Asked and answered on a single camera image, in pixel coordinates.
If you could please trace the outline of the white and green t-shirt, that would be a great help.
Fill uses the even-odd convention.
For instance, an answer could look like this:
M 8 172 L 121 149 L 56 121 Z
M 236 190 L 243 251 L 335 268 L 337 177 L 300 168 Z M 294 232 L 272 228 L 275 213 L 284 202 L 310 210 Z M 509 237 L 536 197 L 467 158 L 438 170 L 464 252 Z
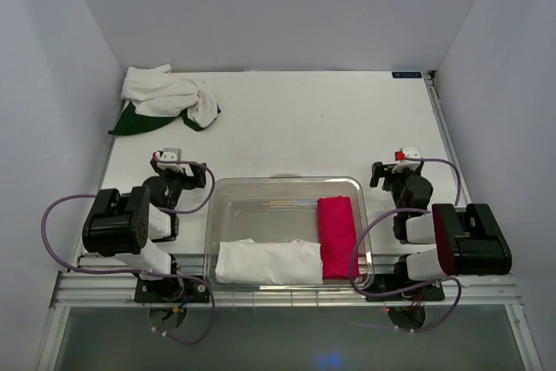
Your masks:
M 215 95 L 205 82 L 182 78 L 168 64 L 151 69 L 129 67 L 121 98 L 125 107 L 109 131 L 112 136 L 149 133 L 177 119 L 200 132 L 221 113 Z

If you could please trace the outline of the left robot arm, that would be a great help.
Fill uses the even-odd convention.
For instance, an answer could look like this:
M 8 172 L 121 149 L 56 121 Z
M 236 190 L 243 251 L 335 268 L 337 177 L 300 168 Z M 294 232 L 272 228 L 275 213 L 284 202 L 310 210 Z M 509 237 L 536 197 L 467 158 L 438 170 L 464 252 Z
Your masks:
M 97 193 L 82 241 L 88 252 L 123 262 L 132 275 L 154 282 L 163 300 L 174 301 L 183 293 L 184 280 L 177 275 L 175 257 L 156 244 L 176 240 L 177 203 L 184 191 L 206 187 L 209 170 L 204 163 L 185 163 L 165 152 L 156 152 L 150 165 L 155 173 L 130 192 Z

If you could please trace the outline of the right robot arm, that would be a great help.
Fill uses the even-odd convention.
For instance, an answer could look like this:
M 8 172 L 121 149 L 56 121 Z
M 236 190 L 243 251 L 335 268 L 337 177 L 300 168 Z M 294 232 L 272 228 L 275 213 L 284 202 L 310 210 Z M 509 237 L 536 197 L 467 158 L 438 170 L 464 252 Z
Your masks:
M 427 162 L 449 166 L 456 176 L 454 203 L 432 203 L 432 183 L 422 175 Z M 393 199 L 394 238 L 401 244 L 432 248 L 403 255 L 394 264 L 392 286 L 403 299 L 414 298 L 424 282 L 439 282 L 459 275 L 507 275 L 512 253 L 490 206 L 460 205 L 461 177 L 454 163 L 441 158 L 395 153 L 395 162 L 374 162 L 369 186 L 382 189 Z

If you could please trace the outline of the rolled pink t-shirt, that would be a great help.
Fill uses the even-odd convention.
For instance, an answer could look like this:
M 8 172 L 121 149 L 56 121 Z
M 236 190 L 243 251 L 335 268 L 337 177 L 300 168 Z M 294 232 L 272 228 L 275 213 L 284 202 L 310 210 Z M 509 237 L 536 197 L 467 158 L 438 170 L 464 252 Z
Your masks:
M 324 197 L 317 201 L 318 236 L 321 244 L 322 278 L 347 280 L 360 275 L 357 259 L 350 261 L 356 243 L 351 200 L 347 196 Z

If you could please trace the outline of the rolled white t-shirt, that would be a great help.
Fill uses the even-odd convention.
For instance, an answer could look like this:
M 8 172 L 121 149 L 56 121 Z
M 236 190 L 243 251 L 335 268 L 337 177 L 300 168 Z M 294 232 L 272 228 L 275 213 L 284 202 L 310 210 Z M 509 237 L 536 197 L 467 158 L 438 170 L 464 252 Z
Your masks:
M 255 242 L 220 244 L 215 278 L 220 284 L 321 285 L 321 245 L 316 242 Z

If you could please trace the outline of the blue corner label right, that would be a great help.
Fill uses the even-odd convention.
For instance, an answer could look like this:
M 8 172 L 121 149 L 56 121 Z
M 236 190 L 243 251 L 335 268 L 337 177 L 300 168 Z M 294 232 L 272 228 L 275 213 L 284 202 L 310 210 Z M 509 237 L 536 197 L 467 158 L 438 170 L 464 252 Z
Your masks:
M 422 74 L 419 71 L 392 71 L 394 79 L 421 79 Z

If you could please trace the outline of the clear plastic bin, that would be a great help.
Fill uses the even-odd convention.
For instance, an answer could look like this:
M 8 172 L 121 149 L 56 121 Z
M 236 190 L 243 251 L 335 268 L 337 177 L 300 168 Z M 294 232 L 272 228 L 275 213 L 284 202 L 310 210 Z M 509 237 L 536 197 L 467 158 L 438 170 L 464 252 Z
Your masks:
M 203 279 L 218 290 L 350 289 L 347 279 L 325 280 L 321 285 L 225 284 L 217 281 L 215 272 L 223 242 L 318 242 L 317 201 L 336 196 L 350 199 L 355 233 L 359 235 L 367 226 L 367 211 L 363 187 L 352 177 L 287 175 L 218 180 L 208 204 Z

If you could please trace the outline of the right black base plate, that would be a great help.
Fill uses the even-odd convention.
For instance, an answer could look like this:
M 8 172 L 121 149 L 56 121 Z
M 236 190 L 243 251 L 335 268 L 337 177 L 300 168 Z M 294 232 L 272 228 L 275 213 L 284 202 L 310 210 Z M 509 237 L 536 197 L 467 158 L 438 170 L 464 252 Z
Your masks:
M 394 275 L 377 275 L 374 281 L 365 289 L 368 293 L 388 293 L 400 288 L 406 288 L 414 285 L 413 282 L 399 283 Z M 388 297 L 365 297 L 366 301 L 444 301 L 445 293 L 442 287 L 435 287 L 432 285 L 416 288 L 412 290 L 404 290 L 396 295 L 389 295 Z

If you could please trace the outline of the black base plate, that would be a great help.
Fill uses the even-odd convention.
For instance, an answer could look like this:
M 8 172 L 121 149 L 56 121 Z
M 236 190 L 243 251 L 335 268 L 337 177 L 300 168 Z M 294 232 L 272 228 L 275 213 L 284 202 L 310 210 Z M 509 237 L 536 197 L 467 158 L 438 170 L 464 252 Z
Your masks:
M 377 275 L 374 281 L 365 289 L 368 293 L 388 293 L 400 288 L 406 288 L 414 285 L 413 282 L 399 283 L 394 275 Z M 442 287 L 435 287 L 432 285 L 416 288 L 412 290 L 404 290 L 396 295 L 389 295 L 388 297 L 365 297 L 366 301 L 444 301 L 445 293 Z
M 182 278 L 155 278 L 136 280 L 136 289 L 133 297 L 135 303 L 157 304 L 175 303 L 184 301 L 207 303 L 209 302 L 208 287 L 200 278 L 195 280 Z

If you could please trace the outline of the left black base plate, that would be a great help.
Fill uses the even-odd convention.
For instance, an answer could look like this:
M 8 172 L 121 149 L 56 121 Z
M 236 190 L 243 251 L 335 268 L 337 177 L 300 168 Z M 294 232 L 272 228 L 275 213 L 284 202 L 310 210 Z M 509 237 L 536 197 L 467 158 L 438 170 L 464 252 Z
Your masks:
M 135 303 L 157 304 L 175 303 L 184 301 L 207 303 L 209 302 L 208 287 L 200 278 L 195 280 L 182 278 L 155 278 L 136 280 L 136 289 L 133 297 Z

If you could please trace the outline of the aluminium frame rails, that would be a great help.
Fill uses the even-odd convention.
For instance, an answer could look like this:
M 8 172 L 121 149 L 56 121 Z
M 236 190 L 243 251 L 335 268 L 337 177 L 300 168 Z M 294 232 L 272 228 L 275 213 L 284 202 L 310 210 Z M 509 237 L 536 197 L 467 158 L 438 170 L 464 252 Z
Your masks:
M 280 83 L 290 83 L 282 95 L 308 96 L 314 89 L 328 92 L 340 86 L 357 101 L 370 97 L 384 106 L 402 93 L 410 95 L 412 105 L 423 101 L 429 104 L 420 118 L 418 133 L 426 144 L 438 150 L 444 158 L 457 163 L 458 158 L 448 133 L 441 110 L 432 71 L 421 72 L 421 79 L 394 79 L 391 71 L 240 71 L 240 72 L 182 72 L 182 78 L 208 82 L 217 92 L 229 92 L 237 97 L 236 108 L 248 105 L 256 91 L 264 99 L 273 94 L 271 89 Z M 66 338 L 70 315 L 78 308 L 103 309 L 134 306 L 130 299 L 131 280 L 126 275 L 63 274 L 56 282 L 50 324 L 47 329 L 37 369 L 55 370 L 66 352 Z M 528 326 L 521 295 L 512 277 L 505 279 L 471 277 L 462 282 L 462 306 L 502 306 L 505 309 L 511 336 L 526 370 L 541 370 L 542 362 Z M 277 290 L 218 290 L 218 308 L 378 308 L 382 301 L 366 301 L 347 288 Z

